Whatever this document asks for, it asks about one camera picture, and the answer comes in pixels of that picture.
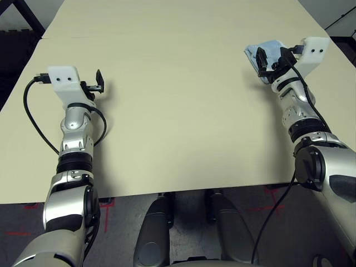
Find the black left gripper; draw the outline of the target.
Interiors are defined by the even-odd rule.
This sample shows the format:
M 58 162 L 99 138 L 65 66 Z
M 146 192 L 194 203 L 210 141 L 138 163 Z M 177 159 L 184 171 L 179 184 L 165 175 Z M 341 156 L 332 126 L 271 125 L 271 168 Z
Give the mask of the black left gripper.
M 95 100 L 95 92 L 102 93 L 105 89 L 105 82 L 99 69 L 96 71 L 96 82 L 97 85 L 94 86 L 87 85 L 85 81 L 80 82 L 80 86 L 83 92 L 85 93 L 86 97 L 91 101 Z

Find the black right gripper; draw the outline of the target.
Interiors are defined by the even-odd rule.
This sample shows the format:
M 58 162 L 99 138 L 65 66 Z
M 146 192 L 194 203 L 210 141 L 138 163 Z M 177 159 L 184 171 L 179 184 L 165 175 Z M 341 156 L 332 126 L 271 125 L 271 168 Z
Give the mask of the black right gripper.
M 268 71 L 268 62 L 265 50 L 258 47 L 256 51 L 258 76 L 260 78 L 266 78 L 267 82 L 274 82 L 280 76 L 286 74 L 291 69 L 291 65 L 294 65 L 295 63 L 296 58 L 294 57 L 292 51 L 289 48 L 280 47 L 280 58 L 277 62 L 272 64 L 272 70 Z

